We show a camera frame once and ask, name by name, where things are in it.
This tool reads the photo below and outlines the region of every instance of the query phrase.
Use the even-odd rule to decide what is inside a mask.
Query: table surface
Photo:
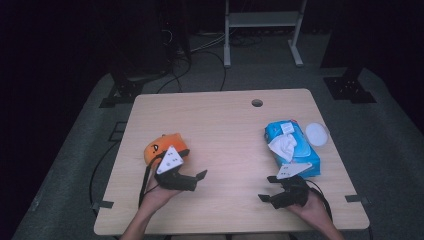
[[[252,105],[259,99],[261,107]],[[180,173],[207,169],[194,192],[174,197],[151,219],[146,234],[295,232],[310,230],[285,209],[275,210],[258,194],[274,195],[281,186],[267,177],[278,167],[264,140],[268,123],[295,119],[301,129],[311,122],[325,125],[307,89],[140,95],[120,145],[94,226],[98,235],[120,235],[137,211],[146,164],[144,148],[162,134],[181,133],[190,154]],[[348,203],[356,191],[329,134],[314,147],[321,175],[309,178],[324,192],[334,223],[341,230],[365,229],[368,217],[360,202]]]

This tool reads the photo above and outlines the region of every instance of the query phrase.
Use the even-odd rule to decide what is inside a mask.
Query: blue tissue box
[[[303,135],[302,130],[299,127],[299,124],[295,120],[284,120],[279,122],[274,122],[268,124],[265,128],[265,140],[269,144],[275,137],[283,134],[283,129],[281,124],[292,123],[294,132],[292,133],[294,139],[297,142],[296,147],[294,147],[293,161],[291,163],[311,163],[312,167],[306,169],[305,171],[299,173],[298,175],[307,178],[318,176],[321,174],[320,165],[321,160],[315,150],[309,145],[306,141],[305,136]],[[281,168],[282,164],[290,164],[284,158],[274,154],[275,161],[277,162],[278,168]]]

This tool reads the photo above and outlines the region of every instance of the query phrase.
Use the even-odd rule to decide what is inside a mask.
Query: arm
[[[305,206],[299,205],[288,206],[287,209],[298,215],[311,227],[318,230],[329,240],[344,240],[343,235],[337,230],[328,216],[323,202],[319,197],[309,191],[308,201]]]
[[[146,192],[140,208],[137,210],[137,213],[120,239],[143,239],[147,224],[155,212],[163,207],[173,196],[181,192],[179,190],[168,190],[158,186],[158,182],[153,176],[154,173],[155,171],[153,171],[149,183],[147,184],[147,189],[150,190]]]

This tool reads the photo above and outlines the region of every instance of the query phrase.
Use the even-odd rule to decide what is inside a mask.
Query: white shelf
[[[296,26],[299,12],[230,13],[229,27],[281,27]]]

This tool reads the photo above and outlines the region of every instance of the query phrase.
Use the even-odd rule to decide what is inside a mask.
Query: floor
[[[175,61],[175,75],[183,75],[189,69],[179,77],[180,84],[171,81],[174,76],[169,74],[147,83],[142,94],[221,88],[309,89],[353,185],[370,202],[364,208],[374,239],[422,238],[423,135],[390,96],[382,79],[367,69],[362,71],[359,81],[376,103],[352,104],[332,98],[323,78],[340,76],[345,69],[320,68],[329,35],[300,35],[298,47],[305,64],[302,68],[294,64],[287,45],[289,38],[290,35],[282,34],[242,39],[252,44],[232,48],[232,66],[228,69],[220,61],[222,45],[214,45],[193,54],[190,68],[184,60]],[[211,40],[192,37],[191,47]],[[109,74],[99,79],[14,239],[114,238],[93,232],[96,216],[92,209],[93,202],[102,200],[119,149],[119,144],[109,136],[117,122],[128,120],[132,107],[117,104],[113,108],[99,108],[112,86]],[[316,232],[293,234],[298,239],[322,239]],[[370,239],[367,229],[343,234],[347,239]]]

